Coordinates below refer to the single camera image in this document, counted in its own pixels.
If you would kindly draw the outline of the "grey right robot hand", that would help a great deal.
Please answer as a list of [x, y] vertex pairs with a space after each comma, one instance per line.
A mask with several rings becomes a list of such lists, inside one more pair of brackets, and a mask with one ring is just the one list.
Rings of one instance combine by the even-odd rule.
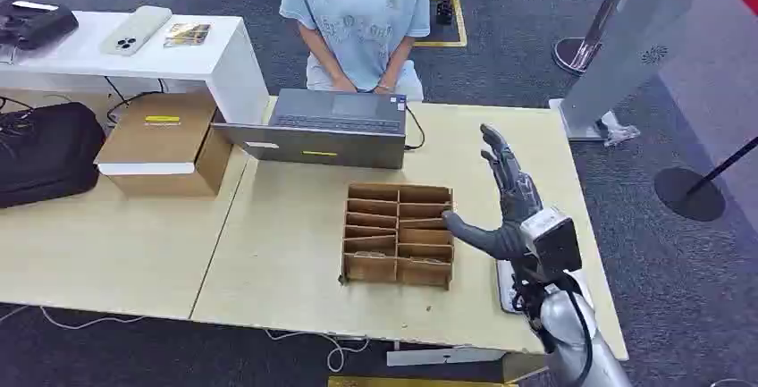
[[538, 190], [529, 174], [523, 172], [504, 137], [493, 127], [482, 124], [480, 131], [490, 147], [481, 156], [490, 165], [501, 210], [501, 226], [484, 230], [466, 223], [454, 212], [442, 213], [446, 229], [455, 238], [483, 251], [496, 260], [513, 260], [527, 253], [520, 225], [543, 209]]

